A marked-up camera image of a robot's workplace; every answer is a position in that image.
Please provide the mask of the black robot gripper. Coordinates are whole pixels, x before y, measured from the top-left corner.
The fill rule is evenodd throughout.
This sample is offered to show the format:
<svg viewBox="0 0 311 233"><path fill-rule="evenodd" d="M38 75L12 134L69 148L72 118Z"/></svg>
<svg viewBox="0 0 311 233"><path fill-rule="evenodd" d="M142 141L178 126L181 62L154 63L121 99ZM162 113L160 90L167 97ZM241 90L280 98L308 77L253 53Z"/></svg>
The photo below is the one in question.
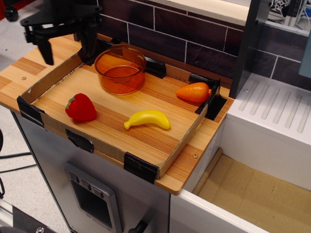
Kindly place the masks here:
<svg viewBox="0 0 311 233"><path fill-rule="evenodd" d="M78 34L85 56L96 49L100 12L97 4L87 5L77 0L45 0L35 14L21 20L26 40L35 40L46 64L53 66L50 38Z"/></svg>

